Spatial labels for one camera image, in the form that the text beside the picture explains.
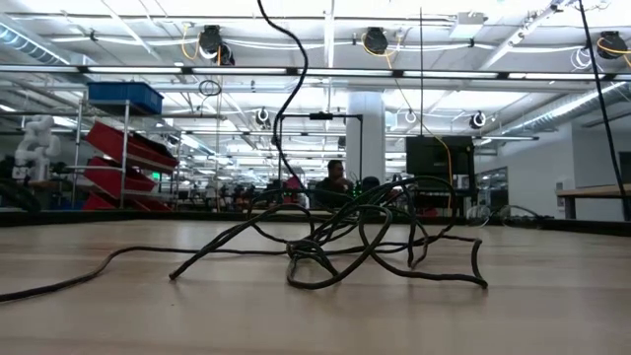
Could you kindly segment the black monitor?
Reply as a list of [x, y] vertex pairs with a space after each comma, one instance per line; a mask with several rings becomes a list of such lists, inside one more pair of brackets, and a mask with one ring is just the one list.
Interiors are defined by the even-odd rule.
[[474, 145], [470, 136], [406, 137], [405, 171], [414, 176], [466, 177], [463, 188], [474, 190]]

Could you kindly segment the blue storage bin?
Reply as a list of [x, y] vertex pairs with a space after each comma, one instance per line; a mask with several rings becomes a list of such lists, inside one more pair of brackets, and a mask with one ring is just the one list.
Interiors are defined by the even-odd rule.
[[88, 102], [110, 114], [156, 115], [163, 109], [163, 96], [142, 82], [92, 82], [88, 84]]

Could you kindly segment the red storage bin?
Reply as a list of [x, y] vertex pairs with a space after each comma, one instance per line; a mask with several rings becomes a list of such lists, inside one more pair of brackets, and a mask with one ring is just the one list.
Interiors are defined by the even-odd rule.
[[[132, 209], [138, 211], [153, 211], [153, 212], [171, 212], [172, 209], [164, 202], [152, 199], [148, 197], [131, 197], [126, 198], [123, 207], [125, 209]], [[113, 210], [120, 208], [120, 201], [113, 199], [109, 195], [104, 193], [89, 194], [88, 199], [83, 205], [83, 210], [86, 211], [98, 211], [98, 210]]]
[[126, 152], [125, 165], [128, 167], [170, 174], [178, 165], [178, 160], [165, 145], [136, 132], [125, 134], [100, 122], [92, 127], [86, 141], [119, 163]]
[[131, 168], [125, 170], [125, 178], [122, 178], [121, 165], [101, 157], [89, 161], [84, 176], [114, 198], [119, 198], [122, 190], [150, 192], [155, 186], [151, 179]]

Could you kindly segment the white building column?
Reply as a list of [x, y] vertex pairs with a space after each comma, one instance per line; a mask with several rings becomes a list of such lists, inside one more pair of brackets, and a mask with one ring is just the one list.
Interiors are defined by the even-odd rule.
[[386, 174], [386, 107], [379, 92], [351, 92], [346, 113], [345, 169], [349, 179], [362, 181]]

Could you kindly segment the person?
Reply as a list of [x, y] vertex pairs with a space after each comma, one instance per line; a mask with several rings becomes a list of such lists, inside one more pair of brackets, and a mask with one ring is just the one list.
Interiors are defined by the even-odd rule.
[[340, 208], [349, 200], [353, 183], [344, 175], [340, 160], [331, 160], [327, 164], [327, 177], [315, 185], [313, 198], [317, 208]]

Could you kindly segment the wooden work table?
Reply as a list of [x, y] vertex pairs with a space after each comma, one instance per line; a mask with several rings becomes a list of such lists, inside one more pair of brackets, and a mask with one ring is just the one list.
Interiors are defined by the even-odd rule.
[[625, 221], [631, 221], [631, 183], [622, 185], [620, 191], [617, 185], [599, 185], [581, 187], [575, 189], [556, 190], [556, 197], [564, 202], [565, 218], [576, 220], [577, 199], [616, 199], [623, 204], [623, 217]]

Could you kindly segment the black aluminium table frame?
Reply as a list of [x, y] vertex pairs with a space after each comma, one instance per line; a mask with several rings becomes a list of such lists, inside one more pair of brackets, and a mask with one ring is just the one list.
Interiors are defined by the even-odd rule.
[[[308, 222], [307, 216], [298, 211], [281, 211], [265, 221], [280, 223]], [[206, 212], [151, 212], [131, 210], [101, 211], [41, 211], [29, 213], [24, 211], [0, 211], [0, 227], [27, 227], [54, 224], [80, 224], [91, 222], [114, 222], [127, 220], [159, 220], [159, 221], [207, 221], [207, 222], [244, 222], [246, 214], [238, 213], [206, 213]], [[418, 217], [425, 226], [448, 225], [448, 217]], [[539, 219], [533, 222], [534, 227], [541, 230], [594, 234], [631, 238], [631, 222], [603, 222], [566, 219]]]

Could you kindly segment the black gantry frame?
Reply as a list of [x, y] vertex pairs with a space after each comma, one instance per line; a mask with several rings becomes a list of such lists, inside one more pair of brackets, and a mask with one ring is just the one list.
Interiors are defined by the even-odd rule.
[[283, 152], [282, 143], [283, 143], [283, 123], [286, 118], [308, 118], [309, 120], [315, 121], [329, 121], [334, 118], [344, 118], [344, 119], [356, 119], [359, 124], [359, 148], [360, 148], [360, 158], [359, 158], [359, 167], [363, 169], [363, 150], [364, 150], [364, 115], [363, 114], [346, 114], [346, 113], [330, 113], [330, 112], [312, 112], [312, 113], [278, 113], [275, 117], [275, 126], [273, 128], [273, 139], [275, 141], [276, 149], [278, 151], [279, 160], [283, 163], [284, 167], [287, 169], [288, 173], [295, 177], [297, 174], [291, 167], [288, 162], [285, 153]]

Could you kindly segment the white robot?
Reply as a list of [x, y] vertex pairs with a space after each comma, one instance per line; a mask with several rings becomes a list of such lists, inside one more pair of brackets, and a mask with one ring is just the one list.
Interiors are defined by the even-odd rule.
[[51, 115], [36, 115], [26, 124], [24, 137], [15, 151], [13, 178], [48, 180], [50, 159], [61, 152], [60, 139], [52, 133], [53, 125]]

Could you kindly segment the ceiling light strip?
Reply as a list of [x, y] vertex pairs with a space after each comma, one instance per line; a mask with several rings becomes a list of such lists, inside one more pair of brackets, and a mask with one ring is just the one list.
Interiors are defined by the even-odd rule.
[[299, 67], [192, 67], [192, 66], [86, 66], [0, 64], [0, 73], [313, 76], [342, 78], [396, 78], [437, 80], [593, 81], [594, 74], [556, 72], [420, 71], [400, 69], [343, 69]]

